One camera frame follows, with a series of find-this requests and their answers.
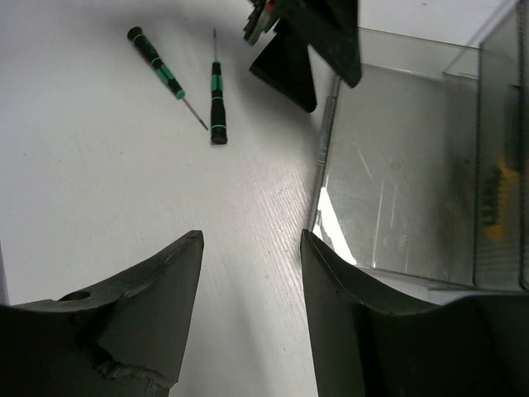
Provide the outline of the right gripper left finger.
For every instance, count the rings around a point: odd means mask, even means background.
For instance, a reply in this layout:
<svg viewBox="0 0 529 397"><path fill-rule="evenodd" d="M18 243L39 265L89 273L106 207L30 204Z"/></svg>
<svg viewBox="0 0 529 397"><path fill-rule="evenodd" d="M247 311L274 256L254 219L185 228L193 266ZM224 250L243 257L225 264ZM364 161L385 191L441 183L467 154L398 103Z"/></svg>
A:
<svg viewBox="0 0 529 397"><path fill-rule="evenodd" d="M203 234L191 231L61 299L2 306L2 395L168 395L179 380L203 248Z"/></svg>

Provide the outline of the yellow long nose pliers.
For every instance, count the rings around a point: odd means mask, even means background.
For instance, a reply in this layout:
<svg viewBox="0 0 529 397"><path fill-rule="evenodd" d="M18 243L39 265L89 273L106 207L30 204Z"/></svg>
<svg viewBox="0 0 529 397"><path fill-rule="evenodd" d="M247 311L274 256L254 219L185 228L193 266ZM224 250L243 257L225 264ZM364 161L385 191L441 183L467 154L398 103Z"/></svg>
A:
<svg viewBox="0 0 529 397"><path fill-rule="evenodd" d="M493 240L504 237L508 197L518 181L519 173L508 167L504 157L492 166L484 181L480 215L486 235Z"/></svg>

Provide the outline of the clear plastic drawer organizer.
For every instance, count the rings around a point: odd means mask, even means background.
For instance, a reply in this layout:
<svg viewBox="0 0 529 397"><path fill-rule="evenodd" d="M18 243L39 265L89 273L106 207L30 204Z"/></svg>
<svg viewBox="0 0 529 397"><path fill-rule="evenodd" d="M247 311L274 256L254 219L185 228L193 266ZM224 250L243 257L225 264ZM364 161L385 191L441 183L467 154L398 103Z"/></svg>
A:
<svg viewBox="0 0 529 397"><path fill-rule="evenodd" d="M528 290L528 4L504 1L460 44L362 28L363 76L327 99L309 229L387 282ZM489 238L484 181L519 173Z"/></svg>

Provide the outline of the green black screwdriver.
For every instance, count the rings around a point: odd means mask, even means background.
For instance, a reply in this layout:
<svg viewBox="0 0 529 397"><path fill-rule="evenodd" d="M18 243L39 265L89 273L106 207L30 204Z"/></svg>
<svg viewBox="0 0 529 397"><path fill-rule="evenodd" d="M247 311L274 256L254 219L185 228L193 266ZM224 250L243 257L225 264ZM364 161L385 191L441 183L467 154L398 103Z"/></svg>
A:
<svg viewBox="0 0 529 397"><path fill-rule="evenodd" d="M168 90L178 99L181 100L188 110L195 116L199 123L207 130L208 127L200 118L195 109L191 106L185 98L185 90L181 84L174 77L171 70L166 66L161 59L156 48L152 45L149 39L145 36L143 30L139 26L132 27L127 32L127 39L135 47L137 52L143 60L154 70L160 81L168 88Z"/></svg>
<svg viewBox="0 0 529 397"><path fill-rule="evenodd" d="M226 128L226 110L223 98L222 67L218 59L217 32L213 30L213 53L211 76L210 134L211 143L225 145L228 142Z"/></svg>

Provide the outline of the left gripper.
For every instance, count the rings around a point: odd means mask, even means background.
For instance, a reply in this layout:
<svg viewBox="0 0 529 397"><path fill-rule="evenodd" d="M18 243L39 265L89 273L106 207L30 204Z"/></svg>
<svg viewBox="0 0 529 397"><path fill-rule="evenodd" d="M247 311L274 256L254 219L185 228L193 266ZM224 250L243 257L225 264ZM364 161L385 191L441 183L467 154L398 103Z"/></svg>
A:
<svg viewBox="0 0 529 397"><path fill-rule="evenodd" d="M298 33L279 31L250 66L250 72L291 100L313 112L317 98L306 41L350 87L362 77L359 2L357 0L251 0L253 10L243 29L254 45L284 15Z"/></svg>

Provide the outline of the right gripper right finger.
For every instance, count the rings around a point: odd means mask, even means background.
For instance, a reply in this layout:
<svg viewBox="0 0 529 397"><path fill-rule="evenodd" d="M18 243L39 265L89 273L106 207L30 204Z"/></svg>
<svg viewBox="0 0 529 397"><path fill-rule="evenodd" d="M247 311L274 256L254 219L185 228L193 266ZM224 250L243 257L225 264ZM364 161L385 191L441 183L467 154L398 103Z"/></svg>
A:
<svg viewBox="0 0 529 397"><path fill-rule="evenodd" d="M321 396L525 396L528 297L432 304L301 236L303 289Z"/></svg>

